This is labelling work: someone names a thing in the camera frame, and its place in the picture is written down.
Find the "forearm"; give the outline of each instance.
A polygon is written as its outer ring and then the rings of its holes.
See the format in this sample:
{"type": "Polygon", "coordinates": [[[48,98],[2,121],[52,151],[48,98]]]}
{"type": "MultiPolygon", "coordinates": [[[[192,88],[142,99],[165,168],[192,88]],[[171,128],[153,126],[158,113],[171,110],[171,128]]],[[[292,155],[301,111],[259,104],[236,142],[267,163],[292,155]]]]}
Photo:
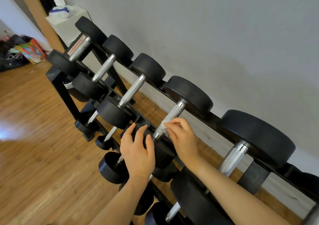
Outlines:
{"type": "Polygon", "coordinates": [[[147,179],[139,176],[129,178],[125,186],[90,225],[129,225],[147,183],[147,179]]]}
{"type": "Polygon", "coordinates": [[[203,158],[196,159],[188,169],[213,194],[236,225],[288,225],[289,223],[255,196],[227,178],[203,158]]]}

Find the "hand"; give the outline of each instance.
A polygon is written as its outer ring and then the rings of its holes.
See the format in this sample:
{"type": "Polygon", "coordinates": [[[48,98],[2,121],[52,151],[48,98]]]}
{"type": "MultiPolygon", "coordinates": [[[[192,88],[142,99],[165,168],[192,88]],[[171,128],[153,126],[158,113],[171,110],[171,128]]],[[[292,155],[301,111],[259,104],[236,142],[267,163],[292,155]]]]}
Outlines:
{"type": "Polygon", "coordinates": [[[173,141],[178,157],[189,168],[200,157],[195,134],[189,123],[184,118],[174,118],[169,123],[164,123],[167,132],[173,141]]]}
{"type": "Polygon", "coordinates": [[[130,178],[140,176],[149,180],[155,168],[155,152],[152,137],[146,137],[146,149],[143,146],[144,132],[147,126],[142,126],[135,134],[133,141],[132,132],[135,128],[133,123],[123,134],[121,139],[121,154],[125,160],[130,178]]]}

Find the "hardwood floorboard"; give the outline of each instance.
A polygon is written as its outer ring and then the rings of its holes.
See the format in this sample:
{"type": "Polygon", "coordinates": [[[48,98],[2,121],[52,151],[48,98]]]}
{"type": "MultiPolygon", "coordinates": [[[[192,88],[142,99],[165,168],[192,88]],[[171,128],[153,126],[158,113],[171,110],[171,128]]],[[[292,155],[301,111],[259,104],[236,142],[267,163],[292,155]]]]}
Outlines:
{"type": "MultiPolygon", "coordinates": [[[[50,67],[43,62],[0,73],[0,224],[88,224],[118,191],[119,185],[98,172],[105,151],[94,140],[85,141],[46,78],[50,67]]],[[[156,126],[167,114],[140,92],[134,99],[134,107],[156,126]]],[[[85,104],[75,102],[79,108],[85,104]]],[[[106,129],[112,128],[98,119],[106,129]]],[[[120,133],[114,135],[118,142],[120,133]]],[[[198,148],[214,167],[222,161],[200,139],[198,148]]],[[[241,175],[236,169],[231,179],[237,181],[241,175]]],[[[169,183],[152,181],[172,203],[176,201],[169,183]]],[[[291,224],[300,224],[299,217],[264,189],[256,196],[291,224]]],[[[135,225],[143,221],[144,216],[133,218],[135,225]]]]}

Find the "left hand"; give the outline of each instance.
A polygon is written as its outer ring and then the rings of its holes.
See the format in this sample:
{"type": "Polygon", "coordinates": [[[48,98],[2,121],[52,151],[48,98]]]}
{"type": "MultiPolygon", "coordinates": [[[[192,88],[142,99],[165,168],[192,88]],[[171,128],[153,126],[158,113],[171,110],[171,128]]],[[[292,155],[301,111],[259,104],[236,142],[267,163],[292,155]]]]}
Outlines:
{"type": "Polygon", "coordinates": [[[125,160],[130,177],[140,176],[149,179],[155,168],[155,152],[152,137],[146,137],[146,149],[143,146],[144,132],[147,126],[142,126],[135,134],[133,141],[132,132],[135,128],[133,123],[123,134],[121,139],[121,154],[125,160]]]}

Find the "fingers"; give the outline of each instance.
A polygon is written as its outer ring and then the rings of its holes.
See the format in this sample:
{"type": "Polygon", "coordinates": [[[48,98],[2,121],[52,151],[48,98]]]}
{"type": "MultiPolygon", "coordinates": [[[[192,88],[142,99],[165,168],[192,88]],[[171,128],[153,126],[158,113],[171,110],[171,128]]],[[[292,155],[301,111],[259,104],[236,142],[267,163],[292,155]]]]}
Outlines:
{"type": "Polygon", "coordinates": [[[144,138],[144,132],[147,128],[147,125],[142,126],[135,134],[134,143],[141,144],[143,146],[143,138],[144,138]]]}
{"type": "Polygon", "coordinates": [[[146,143],[146,150],[147,150],[148,156],[155,158],[154,142],[150,134],[146,136],[145,143],[146,143]]]}
{"type": "Polygon", "coordinates": [[[130,127],[129,127],[129,128],[125,131],[125,133],[123,134],[123,136],[122,136],[122,138],[121,138],[122,141],[128,142],[128,143],[130,143],[130,144],[133,143],[133,138],[132,138],[132,135],[131,135],[131,134],[132,134],[132,132],[133,132],[135,126],[136,126],[135,123],[133,123],[132,125],[130,125],[130,127]]]}
{"type": "Polygon", "coordinates": [[[192,128],[190,127],[189,123],[186,121],[185,118],[176,117],[171,121],[171,123],[173,124],[179,123],[185,131],[192,131],[192,128]]]}
{"type": "Polygon", "coordinates": [[[164,123],[164,125],[165,125],[167,128],[169,128],[170,130],[172,130],[172,131],[176,134],[177,137],[178,137],[178,136],[181,136],[181,135],[184,133],[184,131],[183,131],[179,126],[177,126],[176,124],[173,124],[173,123],[164,123]]]}
{"type": "Polygon", "coordinates": [[[176,144],[177,143],[177,136],[176,134],[170,130],[169,128],[166,129],[168,134],[169,134],[169,137],[171,138],[171,140],[173,141],[173,144],[176,144]]]}

